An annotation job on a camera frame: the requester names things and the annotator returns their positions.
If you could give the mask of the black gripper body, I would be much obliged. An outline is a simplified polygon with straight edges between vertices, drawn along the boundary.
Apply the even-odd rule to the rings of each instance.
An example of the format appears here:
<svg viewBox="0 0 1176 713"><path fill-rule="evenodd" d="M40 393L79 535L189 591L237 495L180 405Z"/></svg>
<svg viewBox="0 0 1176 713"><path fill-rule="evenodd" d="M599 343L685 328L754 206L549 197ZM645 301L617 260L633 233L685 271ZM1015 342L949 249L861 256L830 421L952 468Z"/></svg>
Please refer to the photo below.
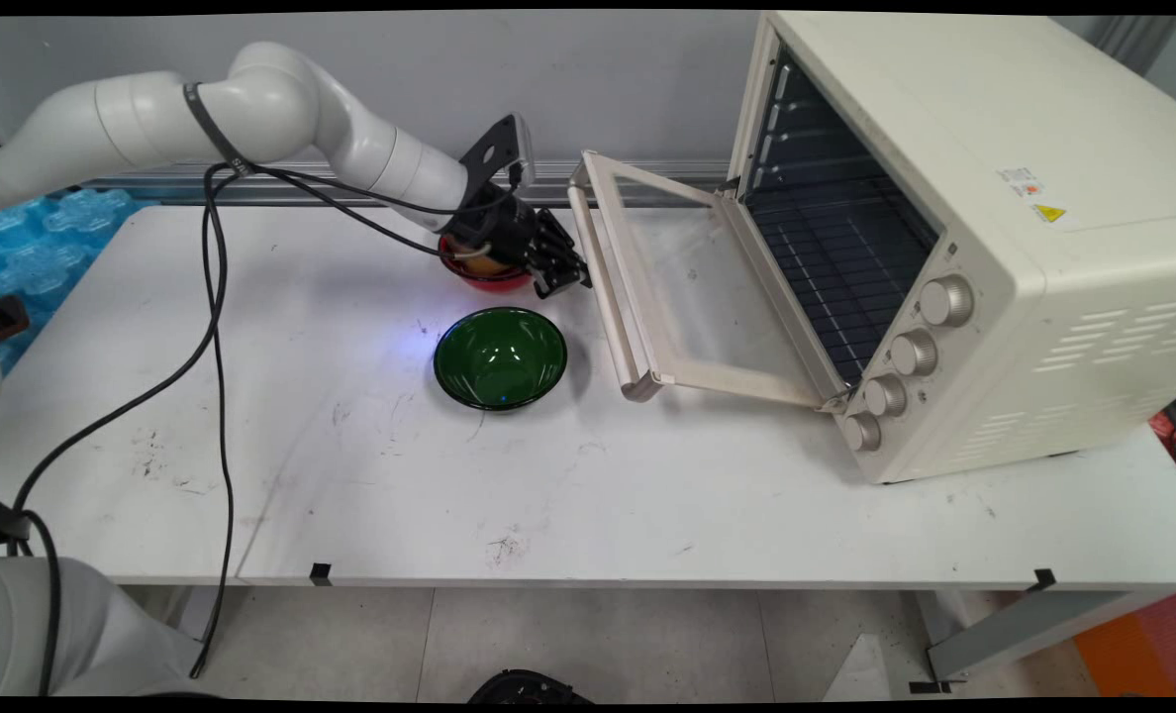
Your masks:
<svg viewBox="0 0 1176 713"><path fill-rule="evenodd" d="M497 202L496 207L476 211ZM457 255L467 272L526 272L529 247L537 235L537 216L524 200L506 193L499 186L480 188L467 208L446 227L446 249Z"/></svg>

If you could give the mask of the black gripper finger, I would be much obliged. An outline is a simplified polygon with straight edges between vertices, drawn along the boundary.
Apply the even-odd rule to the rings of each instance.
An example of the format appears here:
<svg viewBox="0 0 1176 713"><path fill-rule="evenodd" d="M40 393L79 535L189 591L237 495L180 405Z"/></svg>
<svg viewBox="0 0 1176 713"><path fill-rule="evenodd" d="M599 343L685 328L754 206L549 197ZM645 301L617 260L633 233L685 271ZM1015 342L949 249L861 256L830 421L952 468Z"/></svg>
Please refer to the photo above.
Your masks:
<svg viewBox="0 0 1176 713"><path fill-rule="evenodd" d="M539 248L532 254L532 276L539 299L556 296L580 285L592 289L592 272L574 248Z"/></svg>
<svg viewBox="0 0 1176 713"><path fill-rule="evenodd" d="M552 216L552 211L539 208L537 235L533 238L533 262L577 262L574 240L568 231Z"/></svg>

